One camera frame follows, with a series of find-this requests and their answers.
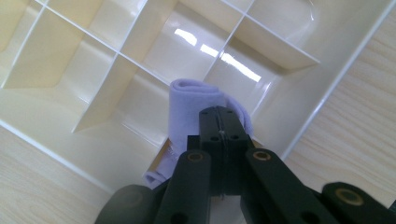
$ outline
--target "wooden table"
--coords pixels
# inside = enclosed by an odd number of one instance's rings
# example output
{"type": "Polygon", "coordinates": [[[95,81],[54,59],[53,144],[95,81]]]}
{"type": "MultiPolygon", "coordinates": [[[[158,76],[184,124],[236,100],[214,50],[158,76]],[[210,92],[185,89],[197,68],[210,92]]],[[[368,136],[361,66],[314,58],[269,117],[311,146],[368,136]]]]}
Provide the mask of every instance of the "wooden table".
{"type": "MultiPolygon", "coordinates": [[[[396,9],[286,159],[307,186],[396,199],[395,34],[396,9]]],[[[93,223],[109,196],[0,127],[0,223],[93,223]]]]}

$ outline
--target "tray compartment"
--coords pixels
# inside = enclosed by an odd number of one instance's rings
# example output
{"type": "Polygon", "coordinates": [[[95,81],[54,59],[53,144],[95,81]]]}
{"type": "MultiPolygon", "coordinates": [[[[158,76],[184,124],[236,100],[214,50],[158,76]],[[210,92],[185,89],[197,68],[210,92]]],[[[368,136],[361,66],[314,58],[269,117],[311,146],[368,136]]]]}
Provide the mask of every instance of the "tray compartment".
{"type": "Polygon", "coordinates": [[[247,44],[233,38],[205,78],[240,102],[249,114],[281,79],[284,69],[247,44]]]}
{"type": "Polygon", "coordinates": [[[300,69],[319,63],[311,55],[250,18],[242,20],[234,36],[285,69],[300,69]]]}
{"type": "Polygon", "coordinates": [[[241,18],[220,1],[148,1],[122,53],[165,83],[203,80],[241,18]]]}
{"type": "Polygon", "coordinates": [[[295,46],[301,46],[318,23],[317,0],[256,0],[248,15],[295,46]]]}
{"type": "Polygon", "coordinates": [[[4,81],[42,6],[29,0],[0,2],[0,83],[4,81]]]}
{"type": "Polygon", "coordinates": [[[146,0],[49,0],[48,6],[119,49],[146,0]]]}
{"type": "Polygon", "coordinates": [[[119,56],[74,132],[115,122],[159,147],[167,137],[168,87],[119,56]]]}
{"type": "Polygon", "coordinates": [[[3,88],[52,100],[81,114],[98,91],[115,53],[46,10],[3,88]]]}

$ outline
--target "folded towel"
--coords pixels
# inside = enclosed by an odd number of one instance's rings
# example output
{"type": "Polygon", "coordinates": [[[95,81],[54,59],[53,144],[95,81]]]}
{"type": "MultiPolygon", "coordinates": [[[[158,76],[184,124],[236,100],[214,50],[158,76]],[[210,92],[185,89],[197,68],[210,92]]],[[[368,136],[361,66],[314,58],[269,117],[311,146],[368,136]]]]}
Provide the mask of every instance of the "folded towel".
{"type": "Polygon", "coordinates": [[[199,134],[199,112],[211,106],[225,106],[237,115],[247,134],[252,135],[250,116],[234,98],[219,88],[191,79],[177,79],[170,85],[168,135],[170,147],[154,172],[144,179],[152,189],[172,176],[178,157],[187,150],[187,136],[199,134]]]}

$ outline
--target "black metal bracket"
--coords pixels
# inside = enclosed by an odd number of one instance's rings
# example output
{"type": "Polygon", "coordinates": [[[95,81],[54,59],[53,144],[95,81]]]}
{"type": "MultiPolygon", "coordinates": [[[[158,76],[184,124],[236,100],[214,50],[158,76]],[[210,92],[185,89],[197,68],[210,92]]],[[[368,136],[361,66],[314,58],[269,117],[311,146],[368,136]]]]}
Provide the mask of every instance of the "black metal bracket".
{"type": "Polygon", "coordinates": [[[240,195],[247,223],[396,223],[396,216],[363,190],[332,183],[317,193],[268,149],[255,148],[235,113],[225,107],[200,112],[200,134],[172,178],[155,190],[118,190],[96,223],[205,224],[210,197],[240,195]]]}

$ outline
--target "glossy plastic surface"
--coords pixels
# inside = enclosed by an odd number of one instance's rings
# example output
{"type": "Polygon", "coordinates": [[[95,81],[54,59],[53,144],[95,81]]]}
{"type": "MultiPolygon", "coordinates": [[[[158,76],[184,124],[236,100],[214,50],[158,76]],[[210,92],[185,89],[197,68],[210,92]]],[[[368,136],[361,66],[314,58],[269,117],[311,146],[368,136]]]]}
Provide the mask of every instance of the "glossy plastic surface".
{"type": "MultiPolygon", "coordinates": [[[[195,78],[242,103],[254,139],[285,158],[395,2],[4,0],[0,123],[114,191],[143,184],[168,86],[195,78]]],[[[240,223],[235,201],[213,221],[240,223]]]]}

